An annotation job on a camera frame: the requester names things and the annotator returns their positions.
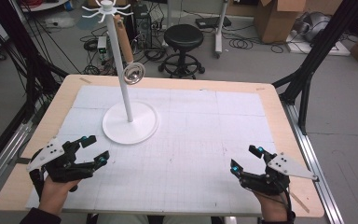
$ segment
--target round white base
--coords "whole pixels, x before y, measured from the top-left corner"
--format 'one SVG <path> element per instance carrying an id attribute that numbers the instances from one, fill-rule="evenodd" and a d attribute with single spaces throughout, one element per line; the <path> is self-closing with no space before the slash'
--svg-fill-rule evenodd
<path id="1" fill-rule="evenodd" d="M 103 117 L 103 131 L 114 142 L 123 145 L 141 143 L 156 132 L 158 115 L 142 102 L 130 102 L 133 122 L 128 122 L 123 103 L 113 105 Z"/>

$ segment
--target chair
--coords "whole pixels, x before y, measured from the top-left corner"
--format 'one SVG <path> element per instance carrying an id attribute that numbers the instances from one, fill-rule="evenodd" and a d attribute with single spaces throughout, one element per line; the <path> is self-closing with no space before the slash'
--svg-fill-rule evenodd
<path id="1" fill-rule="evenodd" d="M 188 24 L 171 26 L 165 31 L 164 40 L 175 51 L 179 50 L 179 53 L 168 56 L 158 67 L 159 72 L 165 70 L 170 77 L 192 76 L 193 79 L 196 79 L 194 74 L 197 71 L 201 74 L 205 72 L 205 68 L 195 57 L 186 54 L 202 44 L 203 34 L 198 28 Z M 171 60 L 175 57 L 179 57 L 177 61 Z M 192 59 L 190 63 L 186 62 L 186 57 Z"/>

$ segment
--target human hand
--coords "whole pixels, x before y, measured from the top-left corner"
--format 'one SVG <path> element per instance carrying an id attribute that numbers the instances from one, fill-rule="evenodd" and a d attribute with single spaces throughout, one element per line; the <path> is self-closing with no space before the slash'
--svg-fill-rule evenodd
<path id="1" fill-rule="evenodd" d="M 287 221 L 286 196 L 284 193 L 280 195 L 269 196 L 257 191 L 254 195 L 261 205 L 261 213 L 267 222 Z"/>
<path id="2" fill-rule="evenodd" d="M 76 186 L 79 182 L 80 180 L 74 180 L 67 183 L 58 183 L 54 182 L 48 175 L 43 187 L 39 209 L 52 215 L 59 216 L 63 204 L 68 197 L 68 191 Z"/>

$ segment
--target grid paper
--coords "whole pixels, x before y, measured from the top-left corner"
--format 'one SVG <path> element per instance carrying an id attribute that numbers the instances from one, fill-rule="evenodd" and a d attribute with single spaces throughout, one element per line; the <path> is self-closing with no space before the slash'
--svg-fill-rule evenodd
<path id="1" fill-rule="evenodd" d="M 109 150 L 108 163 L 80 182 L 64 208 L 145 214 L 260 214 L 252 192 L 229 171 L 230 160 L 244 171 L 264 174 L 265 164 L 249 145 L 275 152 L 269 125 L 255 93 L 129 88 L 131 100 L 158 112 L 151 138 L 133 146 L 108 139 L 106 111 L 122 103 L 119 87 L 84 86 L 58 138 L 74 141 L 96 135 L 97 142 L 76 153 L 76 163 Z M 33 191 L 27 207 L 38 206 Z"/>

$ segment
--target sleeve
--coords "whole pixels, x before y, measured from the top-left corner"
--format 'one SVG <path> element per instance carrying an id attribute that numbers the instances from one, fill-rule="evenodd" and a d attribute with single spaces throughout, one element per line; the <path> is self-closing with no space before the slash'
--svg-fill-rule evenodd
<path id="1" fill-rule="evenodd" d="M 60 224 L 61 219 L 37 208 L 32 208 L 20 224 Z"/>

